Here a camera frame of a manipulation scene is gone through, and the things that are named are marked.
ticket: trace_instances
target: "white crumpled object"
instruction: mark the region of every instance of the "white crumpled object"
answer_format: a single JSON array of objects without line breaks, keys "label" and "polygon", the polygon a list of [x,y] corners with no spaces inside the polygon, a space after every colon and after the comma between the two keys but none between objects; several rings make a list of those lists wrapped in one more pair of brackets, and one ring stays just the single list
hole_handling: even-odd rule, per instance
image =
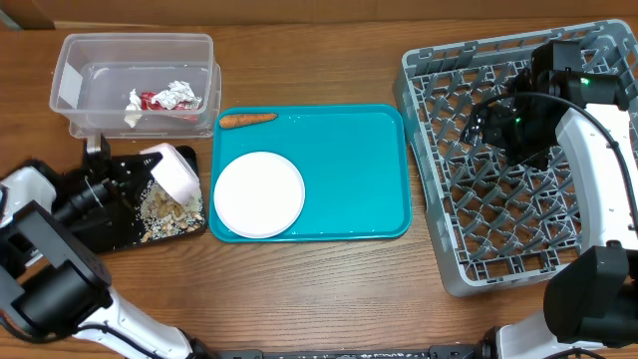
[{"label": "white crumpled object", "polygon": [[[133,89],[129,94],[129,101],[131,102],[126,110],[127,111],[141,111],[142,110],[142,99],[136,94],[136,89]],[[124,117],[124,121],[131,126],[131,128],[135,127],[138,124],[138,121],[142,118],[142,115],[126,115]]]},{"label": "white crumpled object", "polygon": [[187,110],[195,110],[199,108],[201,98],[196,97],[195,93],[190,89],[190,85],[186,81],[173,81],[168,84],[169,90],[164,90],[153,96],[151,102],[159,103],[163,108],[172,110],[180,102],[186,102]]}]

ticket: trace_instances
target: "wooden surface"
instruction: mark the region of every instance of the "wooden surface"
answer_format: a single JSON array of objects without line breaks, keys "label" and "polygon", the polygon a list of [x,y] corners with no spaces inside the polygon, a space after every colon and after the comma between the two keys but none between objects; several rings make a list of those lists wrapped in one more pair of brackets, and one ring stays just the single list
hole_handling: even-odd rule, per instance
[{"label": "wooden surface", "polygon": [[[224,108],[250,105],[394,104],[392,82],[410,49],[582,23],[593,19],[439,21],[359,25],[184,28],[215,42]],[[638,29],[638,17],[625,19]],[[80,162],[82,144],[48,106],[68,32],[0,34],[0,174],[36,157],[57,171]],[[157,141],[112,141],[129,154]],[[197,150],[204,197],[210,140],[172,141]],[[264,351],[427,348],[474,343],[492,326],[542,305],[544,284],[470,298],[448,295],[425,221],[410,153],[414,221],[396,240],[225,244],[209,232],[104,256],[115,287],[157,320],[213,349]],[[606,351],[638,356],[638,348]],[[27,345],[0,331],[1,358],[116,358],[69,339]]]}]

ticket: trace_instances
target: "dish rack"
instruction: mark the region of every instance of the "dish rack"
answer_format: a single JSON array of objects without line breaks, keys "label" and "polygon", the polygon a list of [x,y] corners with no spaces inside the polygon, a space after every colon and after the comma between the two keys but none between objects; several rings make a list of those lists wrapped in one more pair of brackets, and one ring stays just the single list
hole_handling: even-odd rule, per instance
[{"label": "dish rack", "polygon": [[[504,152],[459,142],[472,106],[505,91],[550,40],[577,41],[583,70],[618,74],[638,134],[638,46],[619,20],[408,51],[395,81],[426,196],[426,219],[446,290],[467,296],[545,280],[580,254],[580,221],[560,147],[546,171],[509,167]],[[510,99],[503,100],[505,105]]]}]

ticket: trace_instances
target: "wire grid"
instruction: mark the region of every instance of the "wire grid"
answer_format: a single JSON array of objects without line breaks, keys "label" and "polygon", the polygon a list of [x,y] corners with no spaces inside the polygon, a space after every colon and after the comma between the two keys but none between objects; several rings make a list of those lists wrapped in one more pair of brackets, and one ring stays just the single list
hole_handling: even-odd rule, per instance
[{"label": "wire grid", "polygon": [[[610,72],[598,50],[581,55],[584,71]],[[504,151],[492,146],[459,142],[472,106],[503,93],[506,82],[527,66],[527,61],[507,62],[409,82],[455,229],[457,260],[472,280],[496,282],[508,274],[545,272],[580,254],[578,204],[560,147],[551,149],[549,167],[540,171],[509,167]],[[631,133],[635,139],[633,127]]]}]

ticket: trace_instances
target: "red wrapper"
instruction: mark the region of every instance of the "red wrapper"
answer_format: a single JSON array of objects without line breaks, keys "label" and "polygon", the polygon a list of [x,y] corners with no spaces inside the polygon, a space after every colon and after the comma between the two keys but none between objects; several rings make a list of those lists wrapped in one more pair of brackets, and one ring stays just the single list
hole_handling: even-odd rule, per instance
[{"label": "red wrapper", "polygon": [[[186,107],[186,105],[188,105],[188,102],[186,101],[178,103],[171,110],[164,108],[162,105],[160,105],[160,103],[154,104],[151,101],[151,99],[153,98],[153,96],[157,94],[158,93],[153,93],[153,92],[144,92],[140,94],[140,99],[142,100],[142,110],[151,110],[151,111],[192,110]],[[178,119],[183,119],[192,124],[197,123],[197,115],[168,115],[168,116],[175,117]]]}]

